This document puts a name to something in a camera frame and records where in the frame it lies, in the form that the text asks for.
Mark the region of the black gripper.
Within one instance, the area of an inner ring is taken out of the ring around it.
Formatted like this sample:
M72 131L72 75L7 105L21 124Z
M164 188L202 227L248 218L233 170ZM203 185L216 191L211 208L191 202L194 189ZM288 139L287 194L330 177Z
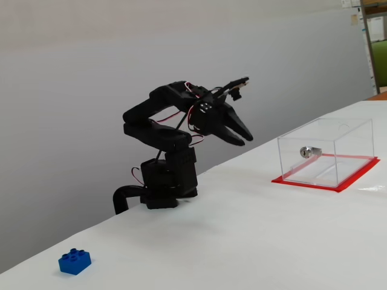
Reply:
M225 100L225 95L207 95L197 99L192 107L192 130L204 136L215 135L235 146L244 146L244 141L228 128L247 141L253 141L253 135L231 105L225 104Z

